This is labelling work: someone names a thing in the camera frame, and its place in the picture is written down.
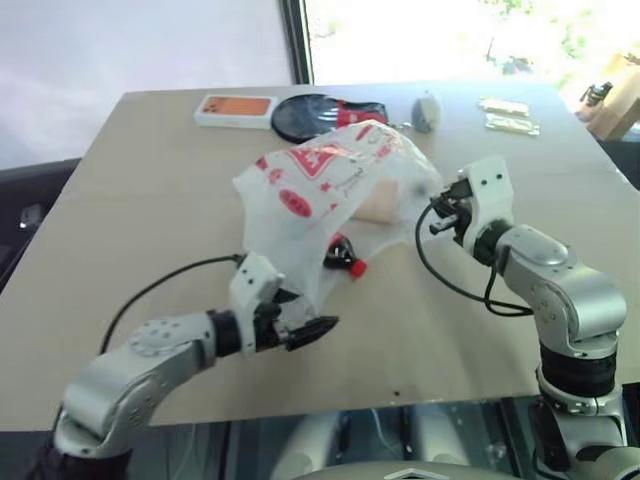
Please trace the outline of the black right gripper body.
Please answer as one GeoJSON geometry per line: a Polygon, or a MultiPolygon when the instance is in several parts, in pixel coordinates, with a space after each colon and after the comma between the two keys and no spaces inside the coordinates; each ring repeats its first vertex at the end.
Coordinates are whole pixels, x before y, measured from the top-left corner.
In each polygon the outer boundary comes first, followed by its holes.
{"type": "Polygon", "coordinates": [[[440,221],[450,222],[454,240],[460,246],[474,246],[477,234],[472,229],[474,194],[468,179],[457,180],[446,187],[451,206],[439,206],[440,221]]]}

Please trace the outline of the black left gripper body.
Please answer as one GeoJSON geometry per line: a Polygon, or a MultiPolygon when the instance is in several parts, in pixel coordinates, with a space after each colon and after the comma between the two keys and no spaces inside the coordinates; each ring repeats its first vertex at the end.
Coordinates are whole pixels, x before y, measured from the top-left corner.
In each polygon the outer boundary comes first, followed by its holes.
{"type": "Polygon", "coordinates": [[[300,316],[293,307],[278,303],[261,303],[254,312],[255,350],[283,347],[293,351],[300,347],[300,316]]]}

